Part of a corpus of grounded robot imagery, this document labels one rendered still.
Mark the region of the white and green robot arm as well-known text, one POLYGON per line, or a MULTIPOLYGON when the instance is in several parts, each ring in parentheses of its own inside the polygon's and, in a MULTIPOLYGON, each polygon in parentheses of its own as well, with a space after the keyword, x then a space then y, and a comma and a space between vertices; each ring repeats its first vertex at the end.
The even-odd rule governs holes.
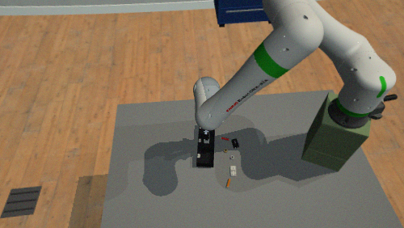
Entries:
POLYGON ((274 30, 238 72, 222 88, 211 77, 196 81, 195 119, 202 129, 217 129, 242 103, 317 48, 332 60, 344 83, 328 107, 336 124, 358 129, 369 118, 382 118, 383 101, 398 98, 387 95, 396 74, 368 40, 334 19, 315 0, 263 0, 263 9, 274 30))

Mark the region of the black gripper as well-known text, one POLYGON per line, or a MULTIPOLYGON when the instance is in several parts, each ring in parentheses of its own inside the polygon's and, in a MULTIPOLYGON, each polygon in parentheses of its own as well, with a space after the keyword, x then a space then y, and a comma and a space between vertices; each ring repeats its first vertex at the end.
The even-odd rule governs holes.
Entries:
POLYGON ((209 134, 210 133, 211 133, 211 131, 204 130, 204 132, 203 132, 204 143, 209 143, 209 134))

